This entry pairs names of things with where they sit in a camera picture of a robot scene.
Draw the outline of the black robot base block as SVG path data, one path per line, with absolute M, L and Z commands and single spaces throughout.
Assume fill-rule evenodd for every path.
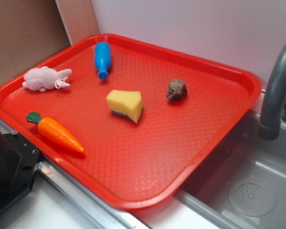
M 20 133 L 0 131 L 0 214 L 31 192 L 40 150 Z

